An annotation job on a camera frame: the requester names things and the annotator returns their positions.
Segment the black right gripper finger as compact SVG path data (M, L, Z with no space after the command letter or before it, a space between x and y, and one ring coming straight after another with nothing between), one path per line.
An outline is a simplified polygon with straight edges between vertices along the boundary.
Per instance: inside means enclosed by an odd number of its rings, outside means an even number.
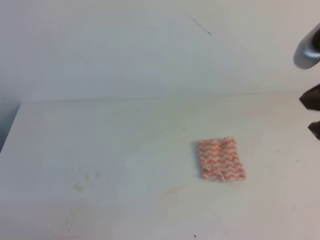
M312 132L312 134L317 138L320 139L320 121L312 122L308 129Z

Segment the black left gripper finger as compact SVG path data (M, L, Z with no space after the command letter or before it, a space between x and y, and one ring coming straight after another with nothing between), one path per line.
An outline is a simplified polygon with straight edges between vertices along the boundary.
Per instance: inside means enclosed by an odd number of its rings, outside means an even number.
M299 98L300 102L308 110L319 111L320 110L320 85L316 85L309 89Z

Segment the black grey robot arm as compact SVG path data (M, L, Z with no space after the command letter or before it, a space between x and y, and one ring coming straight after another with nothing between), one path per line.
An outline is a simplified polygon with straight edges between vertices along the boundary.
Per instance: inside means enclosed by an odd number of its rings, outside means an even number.
M320 24L318 23L298 44L293 57L294 64L308 70L320 63ZM302 105L311 111L320 111L320 84L304 92L300 98Z

